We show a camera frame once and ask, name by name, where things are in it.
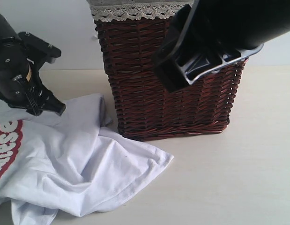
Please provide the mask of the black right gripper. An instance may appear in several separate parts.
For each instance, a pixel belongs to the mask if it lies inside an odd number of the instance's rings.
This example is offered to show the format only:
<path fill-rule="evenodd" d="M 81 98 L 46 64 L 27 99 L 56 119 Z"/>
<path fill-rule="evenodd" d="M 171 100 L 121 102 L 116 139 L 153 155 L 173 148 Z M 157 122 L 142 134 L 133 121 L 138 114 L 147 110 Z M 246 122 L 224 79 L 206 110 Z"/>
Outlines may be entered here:
<path fill-rule="evenodd" d="M 175 92 L 244 61 L 262 48 L 262 44 L 249 49 L 222 41 L 203 3 L 194 3 L 172 18 L 165 39 L 153 54 L 154 73 L 168 92 Z"/>

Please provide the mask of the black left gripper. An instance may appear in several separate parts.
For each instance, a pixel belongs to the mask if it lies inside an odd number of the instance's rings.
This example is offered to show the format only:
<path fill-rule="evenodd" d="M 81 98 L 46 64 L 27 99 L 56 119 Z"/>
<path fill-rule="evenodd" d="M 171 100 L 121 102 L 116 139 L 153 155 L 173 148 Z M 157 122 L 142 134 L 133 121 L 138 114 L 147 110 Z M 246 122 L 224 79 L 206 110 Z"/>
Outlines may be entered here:
<path fill-rule="evenodd" d="M 39 70 L 44 64 L 34 63 L 27 58 L 9 60 L 8 68 L 14 73 L 11 83 L 15 88 L 8 100 L 9 107 L 24 109 L 34 116 L 39 116 L 44 111 L 53 112 L 58 116 L 63 114 L 66 105 L 44 86 L 39 76 Z"/>

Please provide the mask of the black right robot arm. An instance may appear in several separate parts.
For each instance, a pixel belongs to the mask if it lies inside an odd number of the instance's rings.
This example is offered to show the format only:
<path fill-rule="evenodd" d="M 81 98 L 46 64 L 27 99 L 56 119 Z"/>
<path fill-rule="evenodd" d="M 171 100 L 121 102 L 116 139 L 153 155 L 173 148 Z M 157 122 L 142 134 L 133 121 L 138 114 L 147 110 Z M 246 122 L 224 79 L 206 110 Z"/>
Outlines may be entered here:
<path fill-rule="evenodd" d="M 172 18 L 153 55 L 154 73 L 169 92 L 244 61 L 290 32 L 290 0 L 196 0 Z"/>

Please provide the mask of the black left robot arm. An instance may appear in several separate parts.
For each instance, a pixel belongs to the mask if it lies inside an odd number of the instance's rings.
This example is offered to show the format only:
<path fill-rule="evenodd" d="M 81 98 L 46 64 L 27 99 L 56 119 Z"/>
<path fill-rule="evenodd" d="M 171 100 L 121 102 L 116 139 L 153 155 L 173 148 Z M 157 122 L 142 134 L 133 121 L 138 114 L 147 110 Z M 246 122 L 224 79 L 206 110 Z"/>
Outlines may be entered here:
<path fill-rule="evenodd" d="M 61 50 L 29 32 L 12 28 L 0 13 L 0 100 L 11 108 L 39 116 L 44 111 L 61 116 L 66 105 L 42 83 L 39 71 L 53 64 Z"/>

